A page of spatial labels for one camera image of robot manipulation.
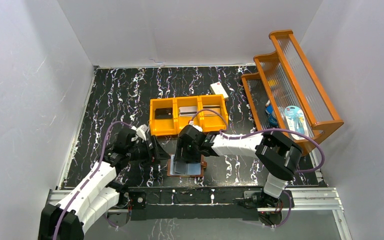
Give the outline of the grey credit card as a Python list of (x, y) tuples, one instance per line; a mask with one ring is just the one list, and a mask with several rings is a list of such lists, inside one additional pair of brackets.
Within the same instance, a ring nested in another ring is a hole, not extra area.
[(188, 163), (174, 162), (173, 172), (177, 175), (186, 175), (188, 173)]

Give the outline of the brown leather card holder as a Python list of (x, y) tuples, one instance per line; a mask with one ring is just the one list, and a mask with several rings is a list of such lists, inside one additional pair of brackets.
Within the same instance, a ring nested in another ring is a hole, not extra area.
[(204, 157), (201, 157), (200, 162), (186, 163), (174, 160), (175, 155), (172, 154), (167, 163), (168, 177), (186, 177), (186, 178), (195, 178), (203, 177), (204, 172), (207, 168), (207, 162), (204, 160)]

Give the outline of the black credit card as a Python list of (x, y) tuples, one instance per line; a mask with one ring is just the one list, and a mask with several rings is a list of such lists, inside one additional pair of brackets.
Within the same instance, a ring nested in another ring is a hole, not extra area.
[(154, 111), (154, 118), (156, 120), (172, 119), (173, 109), (171, 107), (157, 108)]

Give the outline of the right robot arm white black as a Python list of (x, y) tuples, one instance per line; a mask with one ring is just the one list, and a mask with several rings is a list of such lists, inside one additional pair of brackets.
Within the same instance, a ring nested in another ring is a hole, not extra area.
[(275, 207), (298, 169), (302, 148), (285, 135), (285, 129), (269, 128), (260, 132), (226, 134), (202, 132), (194, 125), (185, 126), (178, 135), (175, 163), (184, 167), (202, 157), (245, 156), (258, 159), (268, 170), (262, 190), (262, 202)]

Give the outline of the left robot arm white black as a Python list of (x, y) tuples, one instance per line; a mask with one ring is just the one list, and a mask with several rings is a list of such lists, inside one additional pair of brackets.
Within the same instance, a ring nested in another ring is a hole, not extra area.
[(116, 140), (105, 146), (83, 180), (56, 204), (41, 212), (38, 239), (82, 240), (89, 228), (111, 208), (131, 208), (138, 197), (116, 180), (130, 162), (158, 165), (171, 156), (149, 135), (146, 125), (121, 130)]

